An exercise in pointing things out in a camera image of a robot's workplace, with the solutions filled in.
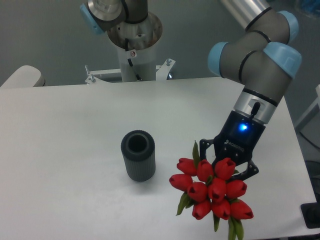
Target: red tulip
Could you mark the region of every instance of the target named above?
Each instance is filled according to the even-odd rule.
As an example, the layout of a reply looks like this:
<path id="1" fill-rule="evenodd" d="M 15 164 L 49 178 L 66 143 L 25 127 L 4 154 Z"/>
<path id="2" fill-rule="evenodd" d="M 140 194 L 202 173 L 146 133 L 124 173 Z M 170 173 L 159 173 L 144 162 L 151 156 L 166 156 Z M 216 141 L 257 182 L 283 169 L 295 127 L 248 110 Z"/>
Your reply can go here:
<path id="1" fill-rule="evenodd" d="M 186 174 L 175 174 L 169 178 L 169 182 L 174 188 L 186 192 L 192 184 L 192 178 Z"/>
<path id="2" fill-rule="evenodd" d="M 234 174 L 236 163 L 231 158 L 226 157 L 215 164 L 214 172 L 223 180 L 228 180 Z"/>
<path id="3" fill-rule="evenodd" d="M 192 216 L 197 220 L 203 219 L 211 211 L 211 204 L 209 200 L 205 200 L 200 203 L 196 203 L 193 206 Z"/>
<path id="4" fill-rule="evenodd" d="M 214 203 L 220 203 L 227 192 L 226 182 L 220 178 L 214 178 L 208 187 L 208 196 Z"/>
<path id="5" fill-rule="evenodd" d="M 246 193 L 247 184 L 241 180 L 234 180 L 226 185 L 226 196 L 228 199 L 236 199 Z"/>
<path id="6" fill-rule="evenodd" d="M 218 218 L 228 220 L 230 217 L 230 203 L 226 199 L 223 199 L 220 203 L 213 202 L 211 209 Z"/>
<path id="7" fill-rule="evenodd" d="M 239 199 L 239 202 L 234 202 L 230 206 L 231 216 L 235 219 L 252 219 L 254 214 L 251 208 L 242 200 Z"/>
<path id="8" fill-rule="evenodd" d="M 196 202 L 201 203 L 207 198 L 208 188 L 203 182 L 193 182 L 188 187 L 188 195 Z"/>
<path id="9" fill-rule="evenodd" d="M 197 169 L 195 168 L 194 160 L 189 158 L 180 158 L 179 163 L 176 167 L 182 171 L 184 174 L 188 174 L 190 176 L 197 175 Z"/>
<path id="10" fill-rule="evenodd" d="M 204 159 L 199 162 L 196 175 L 200 181 L 206 182 L 210 175 L 212 177 L 214 176 L 214 169 L 212 168 L 212 165 L 206 159 Z"/>

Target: ribbed texture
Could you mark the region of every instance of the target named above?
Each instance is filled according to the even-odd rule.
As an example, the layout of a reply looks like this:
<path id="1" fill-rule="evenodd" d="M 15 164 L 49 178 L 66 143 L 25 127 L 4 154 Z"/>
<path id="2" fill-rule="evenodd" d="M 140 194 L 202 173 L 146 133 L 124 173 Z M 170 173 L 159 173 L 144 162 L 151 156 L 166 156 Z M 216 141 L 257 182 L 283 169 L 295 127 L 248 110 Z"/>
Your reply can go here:
<path id="1" fill-rule="evenodd" d="M 150 179 L 156 171 L 155 150 L 147 159 L 132 161 L 123 155 L 126 172 L 132 180 L 144 182 Z"/>

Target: white chair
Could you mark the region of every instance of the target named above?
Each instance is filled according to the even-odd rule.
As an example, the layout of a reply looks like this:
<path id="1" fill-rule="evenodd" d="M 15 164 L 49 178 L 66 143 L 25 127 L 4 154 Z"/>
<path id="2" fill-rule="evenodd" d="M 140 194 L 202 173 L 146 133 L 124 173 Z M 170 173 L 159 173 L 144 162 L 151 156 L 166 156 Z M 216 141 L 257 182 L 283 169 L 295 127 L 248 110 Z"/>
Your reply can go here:
<path id="1" fill-rule="evenodd" d="M 45 78 L 38 69 L 25 65 L 16 70 L 0 89 L 42 87 L 45 82 Z"/>
<path id="2" fill-rule="evenodd" d="M 296 133 L 299 133 L 320 111 L 320 85 L 318 85 L 315 90 L 317 98 L 293 125 Z"/>

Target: light blue joint cap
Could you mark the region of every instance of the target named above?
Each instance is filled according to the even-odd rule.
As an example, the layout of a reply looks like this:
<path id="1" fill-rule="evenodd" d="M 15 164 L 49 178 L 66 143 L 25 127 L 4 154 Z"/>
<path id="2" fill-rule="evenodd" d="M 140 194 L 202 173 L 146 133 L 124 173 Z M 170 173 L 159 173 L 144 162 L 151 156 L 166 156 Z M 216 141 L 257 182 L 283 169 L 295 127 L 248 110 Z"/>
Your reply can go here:
<path id="1" fill-rule="evenodd" d="M 295 78 L 302 61 L 297 50 L 280 42 L 270 42 L 263 51 L 291 78 Z"/>
<path id="2" fill-rule="evenodd" d="M 85 4 L 83 3 L 80 6 L 80 12 L 81 15 L 85 21 L 85 23 L 89 26 L 89 28 L 92 30 L 92 32 L 96 35 L 104 34 L 105 32 L 99 27 L 97 22 L 94 20 L 94 18 L 91 16 L 90 12 L 86 8 Z"/>
<path id="3" fill-rule="evenodd" d="M 286 20 L 289 23 L 290 38 L 289 38 L 289 42 L 288 43 L 291 43 L 299 33 L 298 20 L 295 17 L 295 15 L 293 15 L 292 13 L 290 13 L 288 11 L 278 11 L 278 14 L 282 14 L 283 16 L 285 16 Z"/>
<path id="4" fill-rule="evenodd" d="M 222 50 L 224 49 L 227 42 L 218 42 L 209 52 L 208 56 L 208 68 L 211 72 L 221 77 L 220 73 L 220 57 Z"/>

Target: tulip bouquet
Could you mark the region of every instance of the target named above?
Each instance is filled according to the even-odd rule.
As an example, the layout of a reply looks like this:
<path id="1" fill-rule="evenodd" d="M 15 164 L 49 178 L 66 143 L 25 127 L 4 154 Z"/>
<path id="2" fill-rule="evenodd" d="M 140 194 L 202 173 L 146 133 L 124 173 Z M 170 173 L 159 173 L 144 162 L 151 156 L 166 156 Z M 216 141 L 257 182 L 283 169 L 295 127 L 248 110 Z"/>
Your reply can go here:
<path id="1" fill-rule="evenodd" d="M 193 206 L 192 216 L 200 220 L 212 211 L 215 232 L 220 219 L 228 220 L 228 239 L 237 237 L 242 240 L 244 228 L 241 220 L 252 219 L 254 215 L 251 208 L 238 199 L 246 193 L 247 185 L 242 180 L 231 180 L 232 175 L 239 173 L 235 170 L 236 163 L 227 157 L 213 168 L 206 159 L 200 160 L 196 142 L 192 156 L 193 159 L 180 158 L 176 167 L 183 173 L 169 179 L 174 188 L 184 192 L 176 215 Z"/>

